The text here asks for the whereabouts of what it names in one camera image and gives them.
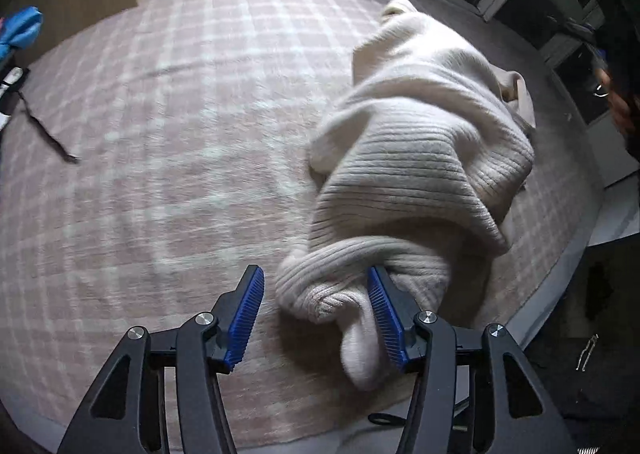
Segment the person right hand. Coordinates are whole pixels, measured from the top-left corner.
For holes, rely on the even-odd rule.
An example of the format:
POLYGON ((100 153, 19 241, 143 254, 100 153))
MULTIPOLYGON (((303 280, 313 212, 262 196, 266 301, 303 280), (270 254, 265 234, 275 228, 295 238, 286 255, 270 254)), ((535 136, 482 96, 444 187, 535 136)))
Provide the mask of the person right hand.
POLYGON ((624 138, 627 138, 634 131, 630 107, 618 93, 616 84, 608 72, 603 69, 597 69, 596 76, 600 85, 608 92, 608 110, 611 113, 614 126, 624 138))

